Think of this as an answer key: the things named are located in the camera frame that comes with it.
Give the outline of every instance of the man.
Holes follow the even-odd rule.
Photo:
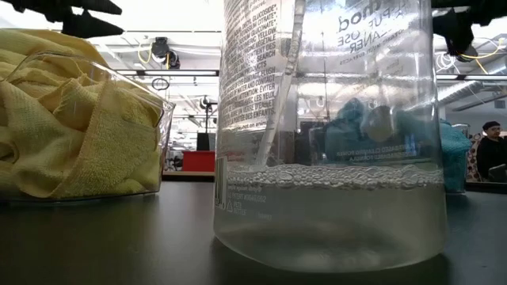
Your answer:
[[[507,145],[500,137],[501,127],[498,122],[487,122],[482,129],[486,137],[477,148],[477,170],[483,179],[487,179],[490,168],[507,164]]]

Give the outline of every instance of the black table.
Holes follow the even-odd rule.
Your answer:
[[[63,206],[0,205],[5,285],[507,284],[507,196],[448,197],[447,248],[382,272],[284,272],[213,237],[212,184],[164,183],[157,195]]]

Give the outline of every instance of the fluorescent light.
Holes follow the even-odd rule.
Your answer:
[[[101,47],[100,44],[95,44],[96,49],[99,52],[107,52],[107,49]],[[124,53],[124,52],[138,52],[138,51],[149,51],[150,47],[122,47],[122,48],[110,48],[112,52],[115,53]]]
[[[216,71],[190,71],[190,70],[157,70],[157,71],[146,71],[146,75],[155,75],[155,76],[214,76],[216,75]]]
[[[116,70],[116,72],[121,75],[137,75],[137,72],[135,72],[135,70]]]
[[[507,75],[467,75],[468,80],[507,80]]]
[[[436,79],[437,80],[455,80],[458,78],[457,74],[437,74]]]
[[[190,54],[196,54],[196,55],[217,55],[221,56],[222,53],[219,48],[185,48],[185,47],[171,47],[174,51],[179,51],[183,53],[190,53]]]

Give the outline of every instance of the microfiber cloth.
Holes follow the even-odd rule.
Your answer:
[[[462,131],[452,127],[445,120],[440,120],[440,139],[445,190],[447,192],[464,192],[467,153],[472,147],[472,142]]]
[[[0,80],[39,51],[107,66],[84,40],[0,29]],[[15,190],[62,199],[157,190],[161,110],[140,100],[147,96],[80,60],[27,63],[0,82],[0,195]]]

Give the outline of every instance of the plastic bottle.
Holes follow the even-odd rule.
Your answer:
[[[429,0],[225,0],[218,239],[275,268],[360,272],[444,246]]]

